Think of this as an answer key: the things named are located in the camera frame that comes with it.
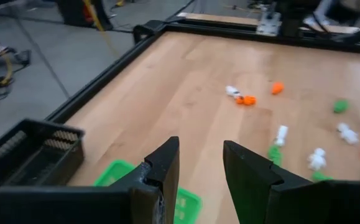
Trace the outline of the green plastic basket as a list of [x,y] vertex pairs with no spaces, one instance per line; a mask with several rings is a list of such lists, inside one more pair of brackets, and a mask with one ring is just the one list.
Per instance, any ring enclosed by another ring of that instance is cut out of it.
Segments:
[[[94,186],[108,186],[135,169],[133,164],[124,160],[115,160],[95,180]],[[195,224],[202,208],[202,199],[181,187],[178,187],[175,202],[174,224]]]

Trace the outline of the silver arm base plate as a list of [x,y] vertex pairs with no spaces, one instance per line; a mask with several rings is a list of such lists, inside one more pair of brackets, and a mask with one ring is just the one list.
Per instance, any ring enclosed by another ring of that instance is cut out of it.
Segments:
[[281,14],[279,12],[264,11],[256,28],[256,34],[275,37],[279,34],[281,26]]

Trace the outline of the white paper sign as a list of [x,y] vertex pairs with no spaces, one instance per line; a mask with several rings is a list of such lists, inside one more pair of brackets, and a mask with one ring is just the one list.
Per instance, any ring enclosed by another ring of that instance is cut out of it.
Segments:
[[328,13],[332,6],[336,4],[337,0],[307,0],[307,15],[303,19],[304,24],[310,26],[330,25],[335,23],[335,20],[330,18]]

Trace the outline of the black computer case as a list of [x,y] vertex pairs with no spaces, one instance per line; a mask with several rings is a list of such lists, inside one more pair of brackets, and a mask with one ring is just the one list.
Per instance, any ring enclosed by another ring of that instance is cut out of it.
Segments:
[[[95,25],[91,12],[84,0],[55,0],[63,22],[69,26],[88,27]],[[90,0],[91,8],[103,30],[112,30],[113,25],[104,10],[103,0]]]

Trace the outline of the black plastic basket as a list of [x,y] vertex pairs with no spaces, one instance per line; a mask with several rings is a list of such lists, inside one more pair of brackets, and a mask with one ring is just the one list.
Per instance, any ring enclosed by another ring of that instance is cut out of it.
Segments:
[[0,187],[65,185],[84,161],[81,129],[23,119],[0,137]]

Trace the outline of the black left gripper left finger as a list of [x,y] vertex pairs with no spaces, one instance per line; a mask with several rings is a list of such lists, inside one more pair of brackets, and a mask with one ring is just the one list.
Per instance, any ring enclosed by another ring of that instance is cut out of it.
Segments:
[[136,168],[111,184],[117,200],[115,224],[174,224],[179,181],[179,137],[168,138]]

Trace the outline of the black aluminium table frame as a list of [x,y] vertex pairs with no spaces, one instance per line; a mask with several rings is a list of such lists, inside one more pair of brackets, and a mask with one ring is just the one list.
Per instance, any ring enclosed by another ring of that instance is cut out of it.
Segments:
[[151,20],[133,28],[135,42],[130,50],[117,59],[106,70],[71,96],[53,113],[46,117],[47,121],[63,124],[79,109],[89,102],[110,81],[119,75],[141,53],[147,50],[165,32],[183,32],[229,39],[251,40],[270,44],[290,45],[312,49],[334,50],[340,52],[360,53],[360,30],[353,33],[335,32],[332,38],[318,37],[316,31],[301,30],[295,37],[276,35],[273,37],[257,33],[257,26],[249,23],[221,22],[206,19],[190,19],[177,16],[175,20],[164,22]]

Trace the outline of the green foam Halloween toy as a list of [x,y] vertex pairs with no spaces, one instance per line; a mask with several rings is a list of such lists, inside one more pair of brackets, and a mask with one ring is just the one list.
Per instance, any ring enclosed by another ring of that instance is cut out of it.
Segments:
[[324,181],[324,180],[332,180],[333,178],[328,176],[328,175],[325,175],[324,173],[322,173],[321,171],[313,171],[312,172],[312,177],[311,177],[311,180],[313,182],[320,182],[320,181]]
[[271,160],[275,165],[281,166],[282,165],[282,153],[280,151],[280,146],[271,145],[269,151],[267,153],[269,160]]
[[336,100],[333,104],[334,113],[344,113],[349,108],[349,101],[345,99]]

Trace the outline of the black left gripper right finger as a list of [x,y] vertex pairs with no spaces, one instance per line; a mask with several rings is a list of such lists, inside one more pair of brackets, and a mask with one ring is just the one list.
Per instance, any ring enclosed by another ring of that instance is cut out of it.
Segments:
[[240,224],[302,224],[303,198],[295,189],[310,181],[234,142],[223,143],[226,182]]

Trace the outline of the orange foam Halloween toy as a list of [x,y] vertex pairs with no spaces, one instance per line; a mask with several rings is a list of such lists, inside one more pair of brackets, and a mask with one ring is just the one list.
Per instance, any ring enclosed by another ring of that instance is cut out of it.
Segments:
[[273,95],[277,95],[284,90],[284,84],[282,82],[275,82],[272,84],[271,93]]
[[235,102],[239,105],[251,106],[257,103],[255,96],[236,96]]

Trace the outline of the white foam Halloween toy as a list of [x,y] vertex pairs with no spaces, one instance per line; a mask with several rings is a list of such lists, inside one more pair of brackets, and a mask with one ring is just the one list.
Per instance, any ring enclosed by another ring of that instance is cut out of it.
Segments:
[[233,86],[226,86],[226,94],[232,96],[233,98],[242,96],[239,90]]
[[345,140],[348,144],[357,144],[359,142],[358,134],[349,128],[346,123],[339,123],[337,130],[340,138]]
[[308,167],[311,170],[318,171],[326,166],[326,159],[325,159],[326,152],[322,148],[316,148],[313,154],[309,155]]
[[277,136],[275,138],[274,144],[282,147],[285,144],[285,138],[288,133],[288,127],[281,125],[277,131]]

